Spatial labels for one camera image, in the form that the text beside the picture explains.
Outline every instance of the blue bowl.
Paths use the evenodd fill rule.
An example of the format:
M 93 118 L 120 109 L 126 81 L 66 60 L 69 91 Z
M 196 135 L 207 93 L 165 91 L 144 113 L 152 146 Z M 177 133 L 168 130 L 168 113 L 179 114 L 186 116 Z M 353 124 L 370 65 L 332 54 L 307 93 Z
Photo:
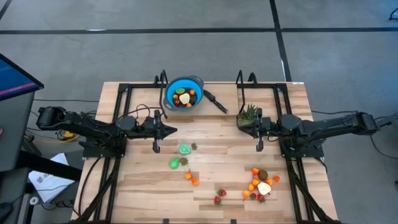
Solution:
M 204 82 L 201 78 L 191 75 L 187 77 L 179 77 L 167 84 L 165 89 L 165 98 L 163 104 L 171 111 L 188 111 L 196 107 L 203 97 Z M 173 103 L 173 95 L 178 88 L 192 89 L 197 94 L 197 101 L 190 108 L 176 107 Z

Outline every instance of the red strawberry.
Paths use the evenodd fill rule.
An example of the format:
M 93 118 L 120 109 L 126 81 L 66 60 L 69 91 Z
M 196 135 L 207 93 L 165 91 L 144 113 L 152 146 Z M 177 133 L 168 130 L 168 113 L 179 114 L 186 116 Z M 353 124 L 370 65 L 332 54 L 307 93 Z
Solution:
M 256 195 L 255 193 L 252 193 L 252 194 L 250 195 L 250 199 L 251 199 L 251 200 L 255 200 L 256 197 L 257 197 L 257 195 Z
M 221 198 L 219 196 L 214 197 L 214 204 L 215 205 L 221 205 Z
M 226 195 L 226 191 L 224 189 L 219 189 L 217 191 L 218 196 L 225 196 Z
M 258 195 L 257 195 L 257 200 L 258 200 L 260 203 L 265 203 L 265 202 L 266 202 L 266 199 L 265 199 L 264 196 L 261 195 L 261 194 L 258 194 Z

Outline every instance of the wooden tabletop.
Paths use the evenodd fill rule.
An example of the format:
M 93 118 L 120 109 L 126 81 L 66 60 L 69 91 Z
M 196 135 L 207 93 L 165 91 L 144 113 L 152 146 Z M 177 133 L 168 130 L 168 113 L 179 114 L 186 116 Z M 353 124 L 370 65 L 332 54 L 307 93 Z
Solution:
M 104 84 L 96 119 L 105 122 L 112 120 L 118 85 L 116 82 Z M 293 114 L 302 119 L 312 119 L 305 86 L 302 83 L 287 83 L 287 86 Z M 153 90 L 157 91 L 157 95 L 153 96 L 153 100 L 152 97 L 148 100 L 148 97 L 142 96 L 142 89 L 134 89 L 130 111 L 136 109 L 139 103 L 159 106 L 160 90 L 151 91 Z M 236 91 L 237 108 L 240 108 L 241 90 Z M 245 88 L 245 95 L 246 104 L 253 103 L 261 107 L 264 117 L 270 116 L 276 121 L 272 90 Z M 142 122 L 146 116 L 146 110 L 140 111 L 139 121 Z M 168 218 L 171 223 L 229 223 L 231 219 L 237 219 L 238 223 L 295 223 L 286 164 L 280 155 L 279 143 L 265 139 L 264 150 L 256 152 L 256 140 L 238 130 L 235 116 L 231 113 L 229 116 L 162 118 L 165 124 L 178 128 L 178 131 L 161 141 L 160 154 L 152 151 L 151 139 L 128 141 L 126 155 L 121 160 L 112 222 L 162 223 L 164 218 Z M 191 143 L 196 143 L 198 149 L 186 156 L 189 165 L 180 166 L 176 170 L 169 168 L 171 158 L 181 157 L 178 154 L 179 145 Z M 85 161 L 76 209 L 81 186 L 95 160 L 91 158 Z M 97 163 L 87 181 L 83 208 L 90 204 L 98 191 L 103 161 L 101 159 Z M 304 158 L 303 163 L 310 193 L 326 214 L 337 219 L 325 168 L 312 158 Z M 269 176 L 280 177 L 280 182 L 274 183 L 271 194 L 266 196 L 266 204 L 243 201 L 242 191 L 248 189 L 252 180 L 251 169 L 254 167 L 265 169 Z M 185 179 L 189 169 L 193 176 L 199 178 L 197 186 Z M 221 206 L 213 203 L 218 189 L 227 191 Z M 101 218 L 105 217 L 107 202 L 108 194 L 103 200 Z M 303 218 L 306 218 L 301 194 L 300 204 Z

